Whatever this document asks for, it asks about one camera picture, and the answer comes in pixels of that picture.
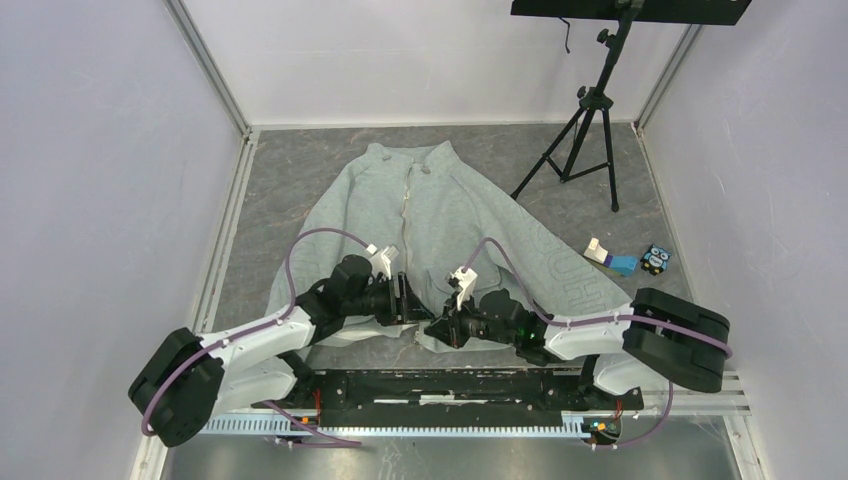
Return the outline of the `grey zip-up jacket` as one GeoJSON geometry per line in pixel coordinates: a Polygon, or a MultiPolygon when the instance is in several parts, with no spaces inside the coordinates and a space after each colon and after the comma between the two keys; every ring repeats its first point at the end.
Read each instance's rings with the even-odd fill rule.
{"type": "Polygon", "coordinates": [[[449,142],[417,148],[378,143],[352,160],[323,193],[267,309],[326,278],[367,244],[392,245],[394,271],[435,314],[451,297],[448,276],[469,265],[476,299],[507,290],[527,309],[580,316],[630,302],[629,295],[511,197],[462,162],[449,142]]]}

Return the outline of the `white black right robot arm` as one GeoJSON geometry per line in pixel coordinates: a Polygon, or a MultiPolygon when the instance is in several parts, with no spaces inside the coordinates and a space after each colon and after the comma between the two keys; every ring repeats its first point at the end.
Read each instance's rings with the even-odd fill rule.
{"type": "Polygon", "coordinates": [[[664,382],[718,393],[732,355],[724,316],[654,288],[639,289],[615,309],[572,317],[539,316],[499,290],[480,302],[449,300],[424,332],[455,349],[472,339],[507,345],[537,366],[585,358],[591,372],[579,378],[577,392],[591,408],[664,382]]]}

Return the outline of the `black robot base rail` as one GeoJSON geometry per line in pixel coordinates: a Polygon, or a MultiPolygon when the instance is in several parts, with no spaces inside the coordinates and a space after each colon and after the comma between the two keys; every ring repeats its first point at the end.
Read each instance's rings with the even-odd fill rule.
{"type": "Polygon", "coordinates": [[[337,438],[588,439],[603,419],[644,407],[632,388],[613,395],[576,368],[317,371],[280,401],[213,418],[205,434],[337,438]]]}

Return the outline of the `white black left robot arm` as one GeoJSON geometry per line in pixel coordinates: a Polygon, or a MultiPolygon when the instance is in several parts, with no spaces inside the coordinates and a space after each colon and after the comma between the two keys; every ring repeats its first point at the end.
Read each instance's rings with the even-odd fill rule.
{"type": "Polygon", "coordinates": [[[434,319],[404,273],[372,268],[368,259],[348,255],[329,277],[264,318],[204,335],[172,331],[128,389],[144,434],[175,447],[235,409],[278,400],[302,407],[313,397],[314,381],[300,372],[299,350],[336,334],[350,317],[381,326],[434,319]]]}

